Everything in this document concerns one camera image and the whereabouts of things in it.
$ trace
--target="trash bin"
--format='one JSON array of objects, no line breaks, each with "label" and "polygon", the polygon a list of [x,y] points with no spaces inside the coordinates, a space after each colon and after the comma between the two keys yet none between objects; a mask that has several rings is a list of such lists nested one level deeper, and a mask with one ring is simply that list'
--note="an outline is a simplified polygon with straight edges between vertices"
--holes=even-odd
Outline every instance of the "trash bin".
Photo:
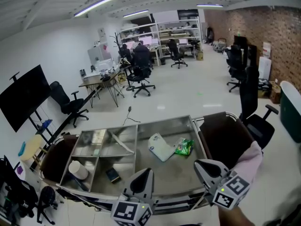
[{"label": "trash bin", "polygon": [[287,81],[282,81],[280,99],[280,120],[296,143],[301,143],[301,95]]}]

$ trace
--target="blue object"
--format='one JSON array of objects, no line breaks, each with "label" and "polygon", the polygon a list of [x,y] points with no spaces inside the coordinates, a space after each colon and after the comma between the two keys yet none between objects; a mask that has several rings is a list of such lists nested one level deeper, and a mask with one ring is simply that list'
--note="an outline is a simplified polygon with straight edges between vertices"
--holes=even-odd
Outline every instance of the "blue object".
[{"label": "blue object", "polygon": [[46,128],[50,125],[51,122],[52,122],[52,120],[47,120],[47,121],[45,121],[45,122],[42,124],[42,128],[46,129]]},{"label": "blue object", "polygon": [[22,156],[24,151],[25,151],[25,147],[26,147],[26,142],[23,142],[22,146],[21,146],[21,149],[18,153],[18,156]]}]

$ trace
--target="ceiling light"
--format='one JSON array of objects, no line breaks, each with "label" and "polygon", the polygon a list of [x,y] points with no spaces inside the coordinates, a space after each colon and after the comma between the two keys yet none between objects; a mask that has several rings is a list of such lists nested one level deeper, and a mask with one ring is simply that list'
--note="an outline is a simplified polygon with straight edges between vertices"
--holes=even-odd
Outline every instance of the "ceiling light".
[{"label": "ceiling light", "polygon": [[102,4],[104,4],[104,3],[108,2],[108,1],[112,1],[112,0],[99,0],[99,1],[91,4],[89,7],[87,7],[85,9],[77,12],[76,14],[74,14],[74,16],[78,17],[80,15],[83,15],[84,13],[87,13],[88,11],[90,11],[90,10],[92,10],[92,9],[94,9],[94,8],[100,6],[100,5],[102,5]]},{"label": "ceiling light", "polygon": [[223,8],[223,5],[218,4],[198,4],[197,7]]},{"label": "ceiling light", "polygon": [[136,12],[136,13],[131,13],[131,14],[128,14],[128,15],[124,15],[123,17],[130,17],[130,16],[133,16],[133,15],[136,15],[136,14],[146,13],[146,12],[149,12],[149,10],[144,10],[144,11],[140,11],[140,12]]}]

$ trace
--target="white floor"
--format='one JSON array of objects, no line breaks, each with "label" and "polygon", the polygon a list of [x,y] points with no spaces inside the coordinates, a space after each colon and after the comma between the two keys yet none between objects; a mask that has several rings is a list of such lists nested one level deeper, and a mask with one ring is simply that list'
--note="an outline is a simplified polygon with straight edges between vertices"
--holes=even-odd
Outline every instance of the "white floor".
[{"label": "white floor", "polygon": [[[240,115],[239,90],[229,93],[226,83],[230,76],[224,57],[211,47],[204,46],[204,61],[186,58],[189,67],[171,68],[171,60],[166,65],[155,67],[151,74],[151,97],[141,92],[133,98],[132,92],[125,91],[125,98],[119,96],[117,108],[108,91],[100,92],[100,100],[94,99],[93,108],[86,104],[90,120],[78,121],[77,128],[70,124],[65,131],[79,134],[82,130],[121,126],[127,117],[128,107],[132,107],[130,117],[141,122],[162,120],[181,115],[192,118],[228,111]],[[265,105],[273,105],[268,99],[259,99],[256,113],[263,116]],[[275,134],[264,150],[264,160],[258,176],[240,207],[246,216],[257,226],[287,213],[296,201],[300,201],[301,176],[299,145],[290,138],[282,126],[279,116],[271,114],[268,121],[275,127]],[[126,125],[135,124],[128,120]],[[82,203],[65,201],[53,217],[57,226],[113,226],[110,215],[95,212]],[[39,225],[32,219],[22,220],[22,226]],[[153,216],[148,225],[179,226],[189,223],[204,223],[205,226],[218,226],[217,208],[204,207],[198,210]]]}]

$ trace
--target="computer monitor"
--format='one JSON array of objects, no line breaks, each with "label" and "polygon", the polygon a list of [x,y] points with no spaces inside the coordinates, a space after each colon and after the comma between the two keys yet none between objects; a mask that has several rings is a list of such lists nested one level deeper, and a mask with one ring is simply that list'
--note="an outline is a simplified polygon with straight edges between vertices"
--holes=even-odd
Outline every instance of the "computer monitor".
[{"label": "computer monitor", "polygon": [[135,43],[135,41],[130,41],[130,42],[127,42],[127,43],[124,43],[124,44],[127,45],[128,49],[131,49],[134,43]]},{"label": "computer monitor", "polygon": [[179,39],[179,44],[188,44],[188,39]]},{"label": "computer monitor", "polygon": [[139,41],[143,41],[143,45],[150,45],[152,44],[152,37],[148,36],[148,37],[139,37]]},{"label": "computer monitor", "polygon": [[152,44],[159,44],[159,39],[152,39],[151,43]]}]

